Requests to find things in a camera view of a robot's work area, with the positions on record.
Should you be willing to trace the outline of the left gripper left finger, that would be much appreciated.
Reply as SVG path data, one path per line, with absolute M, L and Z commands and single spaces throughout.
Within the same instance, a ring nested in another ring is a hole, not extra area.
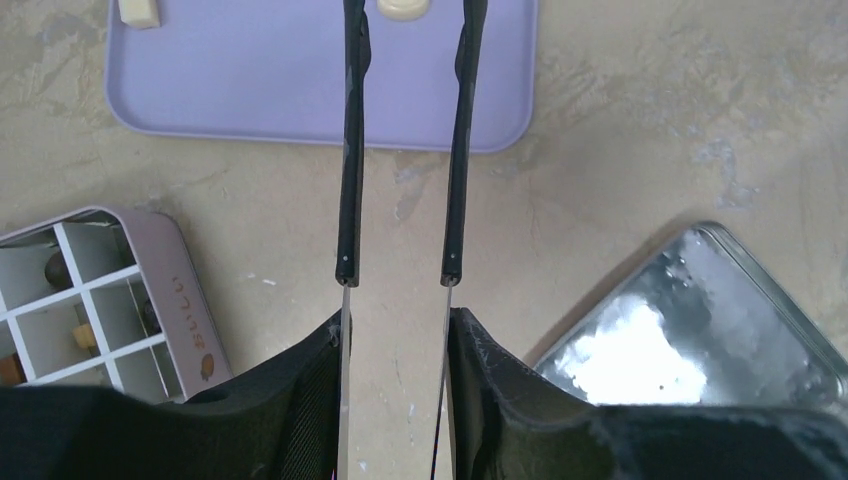
M 5 479 L 329 479 L 337 467 L 341 318 L 182 403 L 116 390 L 1 391 Z

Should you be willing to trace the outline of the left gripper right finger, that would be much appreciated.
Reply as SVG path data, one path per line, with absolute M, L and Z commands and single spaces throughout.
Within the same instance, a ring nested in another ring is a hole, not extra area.
M 847 428 L 809 410 L 593 406 L 450 314 L 447 369 L 458 479 L 843 479 Z

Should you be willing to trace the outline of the silver metal box lid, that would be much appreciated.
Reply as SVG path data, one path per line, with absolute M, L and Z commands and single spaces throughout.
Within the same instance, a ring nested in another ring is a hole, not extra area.
M 534 368 L 595 405 L 847 410 L 846 359 L 714 221 L 673 237 Z

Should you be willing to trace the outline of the black metal tongs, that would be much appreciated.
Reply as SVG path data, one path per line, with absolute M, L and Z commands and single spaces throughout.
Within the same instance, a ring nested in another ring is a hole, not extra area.
M 359 285 L 361 215 L 365 153 L 364 84 L 371 62 L 368 18 L 363 1 L 345 1 L 345 112 L 343 162 L 338 220 L 335 279 L 343 287 L 339 364 L 339 440 L 333 477 L 349 477 L 350 354 L 352 346 L 351 290 Z M 438 406 L 448 385 L 448 338 L 453 289 L 463 275 L 464 230 L 473 107 L 488 2 L 465 0 L 455 59 L 458 100 L 450 149 L 446 226 L 440 283 L 446 289 L 443 355 Z

